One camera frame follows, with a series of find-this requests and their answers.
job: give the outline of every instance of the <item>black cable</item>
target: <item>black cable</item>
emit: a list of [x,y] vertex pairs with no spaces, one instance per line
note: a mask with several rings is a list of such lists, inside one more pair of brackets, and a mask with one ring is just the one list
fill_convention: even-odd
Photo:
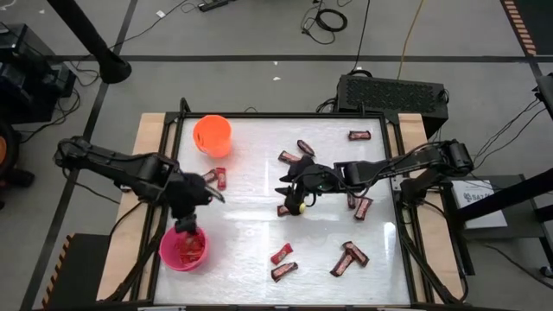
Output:
[[77,182],[77,181],[72,181],[72,180],[69,178],[68,173],[66,172],[66,168],[63,168],[63,169],[61,170],[61,173],[62,173],[63,176],[67,179],[67,181],[69,181],[70,183],[74,184],[75,186],[82,187],[82,188],[88,190],[91,194],[97,195],[98,197],[100,197],[100,198],[102,198],[102,199],[109,200],[110,202],[113,202],[113,203],[115,203],[115,204],[117,204],[117,205],[121,204],[119,201],[116,201],[116,200],[114,200],[114,199],[112,199],[112,198],[110,198],[110,197],[108,197],[108,196],[106,196],[106,195],[100,194],[100,193],[94,191],[92,188],[90,188],[90,187],[88,187],[88,186],[85,186],[85,185],[83,185],[83,184],[81,184],[81,183],[79,183],[79,182]]
[[366,0],[366,10],[365,10],[365,20],[363,21],[363,31],[361,31],[361,39],[359,40],[359,48],[357,49],[357,56],[355,57],[355,64],[353,65],[353,70],[357,67],[359,63],[359,56],[361,55],[361,47],[363,46],[363,38],[365,37],[365,28],[366,20],[369,16],[369,6],[371,5],[371,0]]
[[517,121],[527,111],[530,111],[530,110],[534,109],[534,107],[536,107],[536,105],[539,104],[539,102],[537,104],[536,104],[536,102],[537,102],[537,99],[530,102],[517,116],[515,116],[511,121],[507,122],[507,124],[505,124],[501,128],[501,130],[499,130],[497,133],[495,133],[493,136],[491,136],[487,140],[487,142],[484,143],[484,145],[482,145],[482,147],[480,148],[480,150],[478,151],[478,153],[474,157],[474,162],[476,162],[480,156],[482,156],[484,153],[486,153],[486,151],[493,145],[493,143],[495,143],[499,139],[499,137],[501,135],[503,135],[503,133],[505,133],[507,130],[509,130],[509,128],[511,127],[511,125],[515,121]]
[[528,120],[528,122],[526,122],[526,124],[522,127],[522,129],[520,129],[520,131],[518,132],[518,134],[513,138],[511,139],[509,142],[507,142],[506,144],[504,144],[503,146],[495,149],[494,151],[488,153],[486,156],[484,156],[484,159],[482,159],[482,162],[480,162],[480,164],[474,168],[474,169],[478,169],[479,167],[482,166],[482,164],[484,164],[484,161],[488,158],[488,156],[491,156],[492,154],[502,150],[503,148],[507,147],[508,145],[510,145],[512,142],[514,142],[519,136],[520,134],[522,134],[522,132],[528,127],[528,125],[530,125],[530,123],[542,112],[545,111],[545,108],[543,108],[541,111],[538,111],[530,120]]
[[109,235],[109,241],[111,242],[111,238],[113,238],[113,233],[115,233],[115,230],[117,229],[117,227],[119,226],[119,224],[121,224],[121,222],[127,218],[129,215],[131,215],[134,211],[136,211],[143,203],[142,202],[138,202],[135,206],[133,206],[127,213],[125,213],[123,216],[121,216],[120,219],[118,219],[118,221],[115,222],[115,225],[113,225],[113,227],[111,228],[111,231],[110,231],[110,235]]
[[[144,34],[147,33],[148,31],[152,30],[161,20],[167,18],[167,16],[168,16],[169,14],[171,14],[171,13],[172,13],[173,11],[175,11],[177,8],[181,7],[186,1],[188,1],[188,0],[183,0],[182,2],[180,2],[179,4],[177,4],[175,7],[173,7],[173,9],[169,10],[169,12],[167,12],[167,13],[165,14],[164,17],[160,17],[159,19],[157,19],[157,21],[155,21],[151,26],[149,26],[148,28],[146,28],[146,29],[145,29],[143,32],[141,32],[140,34],[138,34],[138,35],[133,35],[132,37],[126,38],[126,39],[122,40],[121,42],[117,42],[117,43],[115,43],[114,45],[112,45],[112,46],[110,46],[110,47],[108,47],[108,48],[114,48],[114,47],[120,46],[121,44],[123,44],[123,43],[125,43],[125,42],[127,42],[127,41],[130,41],[130,40],[135,39],[135,38],[137,38],[137,37],[139,37],[139,36],[141,36],[141,35],[144,35]],[[75,68],[78,68],[78,67],[80,66],[80,63],[81,63],[82,61],[88,59],[90,56],[92,56],[92,54],[89,54],[89,55],[83,57],[81,60],[79,60],[79,61],[77,62],[77,66],[76,66]]]
[[521,271],[523,271],[526,275],[528,275],[529,277],[533,278],[534,280],[540,282],[543,286],[547,287],[548,289],[553,289],[553,285],[552,284],[549,284],[548,282],[540,279],[539,277],[537,276],[534,276],[533,273],[531,273],[530,271],[528,271],[525,267],[523,267],[520,263],[517,263],[516,261],[514,261],[512,258],[510,258],[507,254],[505,254],[502,250],[500,250],[499,248],[495,247],[495,246],[491,246],[489,244],[481,244],[482,246],[490,249],[490,250],[494,250],[494,251],[497,251],[501,256],[503,256],[505,259],[507,259],[507,261],[509,263],[512,263],[515,267],[519,268]]
[[[315,41],[315,42],[317,42],[321,45],[329,45],[329,44],[334,43],[334,41],[336,41],[336,35],[334,33],[340,32],[340,31],[344,30],[347,27],[347,17],[345,15],[343,15],[342,13],[340,13],[339,11],[337,11],[337,10],[324,9],[323,5],[324,5],[324,1],[320,0],[318,6],[313,6],[312,8],[308,9],[305,12],[305,14],[303,15],[301,24],[300,24],[300,29],[302,30],[302,34],[308,35],[313,41]],[[315,10],[315,9],[317,9],[317,13],[316,13],[315,17],[308,17],[309,12],[311,12],[312,10]],[[342,20],[341,26],[339,26],[339,27],[329,26],[325,21],[322,20],[322,15],[325,14],[325,13],[331,13],[331,14],[334,14],[337,17],[339,17]],[[332,39],[330,41],[324,42],[324,41],[319,41],[315,37],[313,37],[313,35],[311,35],[310,30],[313,28],[313,25],[315,25],[315,24],[317,24],[317,26],[319,26],[320,29],[323,29],[323,30],[329,32],[330,35],[332,35]]]
[[[428,205],[428,206],[432,206],[433,208],[435,208],[435,210],[439,211],[441,213],[441,215],[443,215],[443,217],[445,218],[445,213],[442,211],[442,209],[440,209],[438,206],[424,200],[423,201],[424,204]],[[548,282],[544,281],[544,280],[541,280],[540,278],[538,278],[537,276],[534,276],[533,273],[529,272],[525,267],[523,267],[520,263],[517,263],[516,261],[514,261],[512,258],[510,258],[507,254],[505,254],[502,250],[500,250],[499,248],[495,247],[495,246],[491,246],[489,244],[481,244],[481,243],[478,243],[490,250],[494,250],[494,251],[497,251],[501,256],[503,256],[505,259],[507,259],[507,261],[509,261],[510,263],[512,263],[515,267],[519,268],[521,271],[523,271],[526,275],[528,275],[529,277],[533,278],[534,280],[540,282],[543,286],[549,288],[549,289],[553,289],[553,284],[549,284]],[[461,298],[461,301],[464,301],[465,299],[467,299],[467,296],[468,296],[468,282],[466,280],[466,277],[463,276],[461,278],[461,280],[464,279],[464,283],[465,283],[465,292],[463,293],[463,296]]]
[[[187,5],[192,5],[192,9],[185,11],[183,8]],[[184,3],[183,5],[181,5],[181,12],[184,13],[184,14],[188,14],[188,13],[192,12],[193,10],[197,10],[197,9],[198,9],[198,6],[194,3]]]
[[[440,208],[438,207],[436,204],[434,203],[430,203],[428,202],[427,200],[423,200],[423,203],[424,205],[427,205],[427,206],[430,206],[432,207],[434,210],[436,210],[444,219],[446,219],[446,214],[445,212]],[[467,299],[467,296],[468,296],[468,281],[467,281],[467,276],[465,276],[464,273],[460,272],[459,273],[459,278],[461,279],[461,281],[463,282],[463,295],[461,296],[461,298],[459,298],[460,301],[465,301]]]
[[31,138],[33,138],[35,135],[37,135],[38,133],[40,133],[41,131],[43,131],[44,129],[46,129],[47,127],[50,127],[50,126],[53,126],[53,125],[61,125],[61,124],[64,124],[67,120],[67,117],[69,115],[71,115],[72,113],[76,112],[79,108],[80,108],[80,94],[79,92],[76,90],[76,89],[73,89],[73,94],[77,95],[77,98],[75,99],[75,102],[73,103],[73,105],[71,106],[71,108],[69,108],[68,110],[64,111],[62,108],[61,108],[61,105],[60,105],[60,101],[58,100],[58,107],[61,111],[61,117],[58,117],[56,118],[54,121],[48,123],[48,124],[44,124],[42,126],[40,126],[38,129],[36,130],[32,130],[30,131],[30,135],[27,136],[26,138],[22,139],[20,143],[26,143],[28,142]]
[[441,216],[443,216],[443,218],[446,218],[446,213],[444,213],[443,210],[440,207],[438,207],[436,204],[430,203],[426,200],[423,200],[423,203],[427,206],[432,207],[434,210],[436,210],[438,213],[440,213]]
[[351,3],[353,0],[347,0],[345,1],[344,3],[341,3],[340,0],[336,0],[336,5],[338,5],[339,7],[343,8],[345,6],[347,6],[349,3]]

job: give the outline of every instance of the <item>chocolate bar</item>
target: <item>chocolate bar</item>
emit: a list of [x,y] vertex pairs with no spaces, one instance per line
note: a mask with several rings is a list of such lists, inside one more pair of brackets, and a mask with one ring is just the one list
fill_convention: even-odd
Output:
[[274,264],[278,264],[280,262],[282,262],[282,260],[288,255],[290,254],[292,251],[292,246],[290,245],[290,243],[287,243],[283,246],[282,249],[280,249],[280,251],[278,251],[277,254],[273,255],[270,257],[270,260],[272,263]]
[[357,198],[352,196],[351,194],[347,194],[347,207],[354,209],[357,207]]
[[276,209],[277,209],[276,214],[278,215],[278,217],[282,217],[290,214],[290,211],[286,206],[277,206]]
[[297,268],[297,263],[285,263],[271,270],[270,277],[272,277],[275,282],[278,282],[281,278],[283,278],[283,276],[289,274],[294,270],[297,270]]
[[223,191],[226,189],[226,169],[216,168],[215,172],[217,172],[217,189]]
[[286,151],[283,151],[281,152],[281,154],[278,156],[278,161],[281,161],[281,162],[284,162],[286,164],[292,164],[294,162],[298,162],[300,161],[300,158],[295,156],[295,155],[291,155],[289,154],[288,152]]
[[353,261],[353,256],[348,251],[344,251],[344,253],[342,254],[342,257],[340,258],[340,261],[338,261],[338,263],[330,271],[330,274],[336,277],[342,276],[346,271],[347,267],[349,267],[349,265],[352,264],[352,261]]
[[297,141],[297,146],[308,156],[315,156],[315,151],[303,140],[299,139]]
[[349,138],[349,140],[370,140],[371,132],[368,130],[350,130],[347,138]]
[[201,177],[204,178],[204,181],[206,181],[206,183],[214,182],[217,180],[217,172],[212,169],[209,172],[203,174]]
[[363,251],[361,251],[352,241],[345,242],[342,247],[344,250],[348,251],[350,255],[352,255],[353,259],[355,259],[356,262],[361,264],[363,267],[366,267],[366,265],[369,263],[369,257],[365,255]]
[[357,211],[355,211],[355,217],[357,220],[365,220],[366,211],[369,210],[369,206],[372,204],[372,199],[369,198],[363,198],[359,199],[360,202],[358,203]]

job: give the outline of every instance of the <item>cable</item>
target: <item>cable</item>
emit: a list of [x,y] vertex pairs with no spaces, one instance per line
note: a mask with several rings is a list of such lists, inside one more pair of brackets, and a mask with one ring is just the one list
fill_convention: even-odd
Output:
[[58,107],[61,111],[61,117],[58,117],[57,119],[55,119],[54,121],[52,121],[48,124],[42,125],[41,127],[39,127],[36,130],[30,131],[30,135],[27,136],[27,138],[22,139],[20,143],[28,142],[31,138],[33,138],[35,135],[37,135],[38,133],[40,133],[41,131],[43,131],[44,129],[46,129],[49,126],[64,124],[67,120],[67,117],[69,115],[71,115],[72,113],[76,112],[80,108],[80,94],[76,89],[73,89],[73,94],[77,95],[77,98],[75,99],[75,102],[73,103],[71,108],[64,111],[61,108],[60,101],[58,100],[57,105],[58,105]]
[[344,3],[340,3],[340,0],[336,0],[336,5],[338,5],[339,7],[343,8],[345,6],[347,6],[349,3],[351,3],[353,0],[347,0],[345,1]]
[[83,185],[83,184],[81,184],[81,183],[79,183],[79,182],[77,182],[77,181],[72,181],[71,179],[69,179],[69,175],[68,175],[67,172],[66,172],[66,168],[63,168],[63,169],[61,170],[61,173],[62,173],[63,176],[67,179],[68,182],[74,184],[75,186],[82,187],[82,188],[88,190],[90,193],[92,193],[92,194],[94,194],[94,195],[97,195],[98,197],[100,197],[100,198],[102,198],[102,199],[109,200],[110,202],[113,202],[113,203],[115,203],[115,204],[117,204],[117,205],[121,204],[119,201],[116,201],[116,200],[114,200],[114,199],[112,199],[112,198],[110,198],[110,197],[108,197],[108,196],[106,196],[106,195],[100,194],[100,193],[98,193],[98,192],[92,190],[92,188],[90,188],[90,187],[88,187],[88,186],[85,186],[85,185]]
[[495,246],[491,246],[489,244],[481,244],[479,243],[480,245],[490,249],[490,250],[494,250],[494,251],[497,251],[501,256],[503,256],[503,258],[507,259],[507,261],[509,263],[512,263],[515,267],[519,268],[521,271],[523,271],[526,275],[528,275],[529,277],[533,278],[534,280],[540,282],[543,286],[547,287],[548,289],[553,289],[553,285],[552,284],[549,284],[548,282],[544,281],[544,280],[541,280],[540,278],[538,278],[537,276],[534,276],[533,273],[531,273],[530,271],[528,271],[525,267],[523,267],[520,263],[517,263],[516,261],[514,261],[512,258],[510,258],[507,254],[505,254],[502,250],[500,250],[499,248],[495,247]]
[[418,4],[418,8],[416,9],[415,17],[413,18],[413,22],[411,23],[411,27],[409,27],[409,32],[407,33],[407,37],[405,38],[404,43],[404,51],[401,53],[401,60],[399,61],[399,70],[397,71],[397,79],[401,76],[401,69],[404,66],[404,58],[405,58],[405,51],[407,50],[407,43],[409,42],[409,38],[411,37],[411,32],[413,31],[413,27],[415,26],[416,19],[418,18],[418,14],[421,12],[421,8],[423,7],[424,0],[421,0],[421,2]]
[[363,21],[363,31],[361,31],[361,39],[359,40],[359,48],[357,49],[357,56],[355,57],[355,64],[353,65],[353,70],[357,67],[357,64],[359,63],[359,56],[361,55],[361,47],[363,46],[363,38],[365,38],[365,28],[366,28],[366,20],[369,16],[369,6],[371,6],[371,0],[366,0],[366,10],[365,10],[365,20]]
[[478,169],[479,167],[481,167],[482,164],[484,164],[484,162],[486,161],[486,159],[487,159],[488,156],[491,156],[492,154],[494,154],[494,153],[496,153],[496,152],[502,150],[503,148],[507,147],[509,144],[511,144],[512,142],[514,142],[514,141],[520,136],[520,134],[522,134],[522,132],[528,127],[528,125],[530,125],[530,123],[531,123],[540,113],[542,113],[542,112],[544,112],[544,111],[545,111],[545,108],[543,108],[541,111],[538,111],[530,120],[528,120],[528,122],[526,122],[526,124],[523,126],[523,128],[520,129],[520,131],[518,132],[518,134],[517,134],[513,139],[511,139],[509,142],[507,142],[507,143],[504,144],[503,146],[501,146],[501,147],[495,149],[494,151],[488,153],[488,154],[484,157],[484,159],[482,159],[482,162],[481,162],[476,168],[474,168],[474,169],[476,170],[476,169]]
[[[336,35],[334,33],[340,32],[340,31],[344,30],[347,27],[347,17],[345,15],[343,15],[342,13],[340,13],[339,11],[337,11],[337,10],[324,9],[323,5],[325,5],[324,0],[320,0],[318,6],[313,6],[305,12],[305,14],[303,15],[302,21],[300,23],[300,29],[302,30],[302,34],[305,34],[305,35],[309,36],[313,41],[315,41],[315,42],[317,42],[321,45],[329,45],[329,44],[334,43],[334,41],[336,41]],[[309,12],[311,12],[312,10],[315,10],[315,9],[317,9],[317,14],[315,15],[315,17],[308,17]],[[341,26],[339,26],[339,27],[329,26],[321,18],[322,15],[325,14],[325,13],[332,13],[332,14],[338,16],[342,20]],[[329,32],[330,35],[332,35],[332,39],[330,41],[324,42],[324,41],[319,41],[315,37],[313,37],[313,35],[311,35],[310,30],[311,30],[311,28],[313,28],[314,24],[317,24],[317,26],[319,26],[319,28]]]
[[[442,211],[442,209],[440,209],[438,206],[424,200],[423,201],[424,204],[428,205],[428,206],[432,206],[434,207],[437,211],[440,211],[440,213],[443,215],[443,217],[445,218],[445,213]],[[512,263],[515,267],[519,268],[521,271],[523,271],[526,275],[528,275],[529,277],[533,278],[534,280],[540,282],[543,286],[549,288],[549,289],[553,289],[553,285],[552,284],[549,284],[547,283],[546,281],[544,280],[541,280],[539,279],[537,276],[534,276],[534,274],[532,274],[531,272],[529,272],[525,267],[523,267],[520,263],[517,263],[516,261],[514,261],[512,258],[510,258],[507,254],[505,254],[502,250],[500,250],[499,248],[495,247],[495,246],[491,246],[489,244],[482,244],[478,241],[474,241],[474,240],[466,240],[467,242],[476,242],[477,244],[480,244],[490,250],[494,250],[494,251],[497,251],[501,256],[503,256],[505,259],[507,259],[507,261],[509,261],[510,263]],[[464,301],[467,296],[468,296],[468,282],[466,280],[466,277],[462,277],[462,278],[465,278],[464,280],[464,283],[465,283],[465,293],[463,294],[463,297],[461,298],[462,301]]]
[[523,114],[525,114],[527,111],[530,111],[530,110],[534,109],[534,107],[536,107],[539,104],[539,102],[538,103],[536,103],[536,102],[537,102],[537,99],[530,102],[516,117],[514,117],[511,121],[507,122],[507,124],[505,124],[503,126],[503,128],[501,128],[501,130],[499,130],[497,133],[495,133],[493,136],[491,136],[487,140],[487,142],[484,143],[484,145],[482,145],[482,147],[480,148],[480,150],[478,151],[478,153],[474,157],[474,161],[476,162],[480,156],[482,156],[484,153],[486,153],[486,151],[493,145],[493,143],[495,143],[499,139],[499,137],[501,135],[503,135],[503,133],[505,133],[511,127],[511,125],[515,121],[517,121]]
[[[187,5],[192,5],[192,9],[185,11],[183,8]],[[184,13],[184,14],[188,14],[188,13],[192,12],[193,10],[197,10],[197,9],[198,9],[198,5],[196,5],[194,3],[184,3],[183,5],[181,5],[181,12]]]
[[[182,6],[185,2],[187,2],[187,1],[188,1],[188,0],[183,0],[182,2],[180,2],[179,4],[177,4],[176,6],[174,6],[171,10],[169,10],[169,12],[167,12],[167,13],[165,14],[164,17],[160,17],[159,19],[157,19],[157,21],[155,21],[151,26],[149,26],[148,28],[146,28],[146,29],[145,29],[143,32],[141,32],[140,34],[138,34],[138,35],[133,35],[132,37],[126,38],[126,39],[122,40],[121,42],[117,42],[117,43],[115,43],[114,45],[112,45],[112,46],[110,46],[110,47],[108,47],[108,48],[111,49],[111,48],[120,46],[120,45],[122,45],[123,43],[125,43],[125,42],[127,42],[127,41],[130,41],[130,40],[135,39],[135,38],[137,38],[137,37],[139,37],[139,36],[141,36],[141,35],[144,35],[144,34],[147,33],[148,31],[152,30],[161,20],[167,18],[167,16],[168,16],[169,14],[173,13],[173,11],[175,11],[177,8],[181,7],[181,6]],[[92,54],[89,54],[89,55],[83,57],[81,60],[79,60],[79,61],[77,62],[77,66],[76,66],[75,68],[78,68],[78,67],[80,66],[80,63],[81,63],[82,61],[86,60],[87,58],[89,58],[90,56],[92,56]]]
[[129,215],[131,215],[134,211],[136,211],[141,205],[143,204],[143,202],[138,202],[135,206],[133,206],[127,213],[125,213],[123,216],[121,216],[120,219],[118,219],[118,221],[115,222],[115,225],[113,225],[113,227],[111,228],[111,231],[110,231],[110,235],[109,235],[109,241],[111,242],[111,238],[113,238],[113,233],[115,233],[115,229],[117,229],[117,227],[119,226],[119,224],[121,224],[121,222],[127,218]]
[[443,218],[446,218],[446,213],[440,208],[438,207],[436,204],[434,203],[430,203],[426,200],[423,200],[423,203],[427,206],[430,206],[432,207],[434,210],[436,210],[439,214],[441,214],[441,216],[443,216]]

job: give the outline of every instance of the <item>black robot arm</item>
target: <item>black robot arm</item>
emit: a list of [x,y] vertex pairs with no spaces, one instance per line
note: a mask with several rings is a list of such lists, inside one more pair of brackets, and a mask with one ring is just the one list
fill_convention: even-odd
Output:
[[348,193],[359,197],[381,179],[423,168],[427,170],[418,178],[401,184],[405,199],[415,198],[444,177],[465,176],[474,165],[465,144],[455,140],[425,143],[405,155],[380,162],[336,162],[333,168],[315,164],[312,158],[304,156],[293,163],[286,176],[280,179],[292,185],[277,188],[276,191],[286,196],[284,205],[290,213],[299,215],[305,197],[310,194]]
[[182,173],[179,162],[158,153],[125,155],[100,148],[75,136],[58,143],[55,164],[64,169],[88,169],[130,187],[140,201],[158,206],[168,204],[177,219],[178,232],[195,232],[195,207],[223,196],[197,174]]

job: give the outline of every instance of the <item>red candy bar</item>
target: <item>red candy bar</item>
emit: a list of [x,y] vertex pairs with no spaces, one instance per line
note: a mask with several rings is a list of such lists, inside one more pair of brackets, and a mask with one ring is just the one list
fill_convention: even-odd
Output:
[[226,189],[226,169],[225,168],[216,168],[217,172],[217,189],[225,190]]
[[351,194],[347,194],[347,207],[351,209],[357,207],[357,198],[353,197]]
[[204,181],[206,181],[206,183],[214,182],[217,180],[217,171],[215,169],[212,169],[209,172],[203,174],[201,177],[204,178]]
[[345,242],[342,247],[352,255],[353,259],[361,264],[363,267],[369,263],[369,257],[365,255],[352,241]]
[[282,262],[286,255],[290,254],[292,251],[294,251],[292,250],[292,246],[290,245],[290,243],[287,243],[280,251],[278,251],[277,254],[273,255],[270,260],[272,263],[278,264]]
[[353,217],[355,217],[357,220],[365,220],[366,211],[369,210],[369,206],[371,206],[372,204],[372,199],[363,198],[359,200],[359,207],[357,207],[357,211],[355,211],[355,215],[353,215]]
[[292,164],[294,162],[300,161],[300,158],[295,155],[291,155],[286,151],[283,151],[278,156],[278,161],[284,162],[286,164]]
[[205,241],[199,236],[191,236],[186,239],[179,239],[175,248],[179,251],[179,258],[182,263],[193,263],[200,259],[204,252]]
[[276,209],[276,214],[278,215],[278,217],[290,214],[290,211],[288,210],[288,208],[286,208],[286,206],[277,206]]
[[344,253],[342,254],[342,257],[340,258],[340,261],[330,271],[330,274],[336,277],[342,276],[346,271],[347,267],[349,267],[349,265],[352,264],[352,261],[353,261],[352,255],[350,255],[349,252],[344,251]]
[[315,156],[315,151],[303,140],[297,141],[297,146],[308,156]]
[[283,276],[289,274],[294,270],[297,270],[297,268],[297,263],[285,263],[282,266],[273,269],[270,272],[270,277],[272,277],[275,282],[278,282]]
[[347,138],[349,138],[349,140],[370,140],[371,132],[368,130],[350,130]]

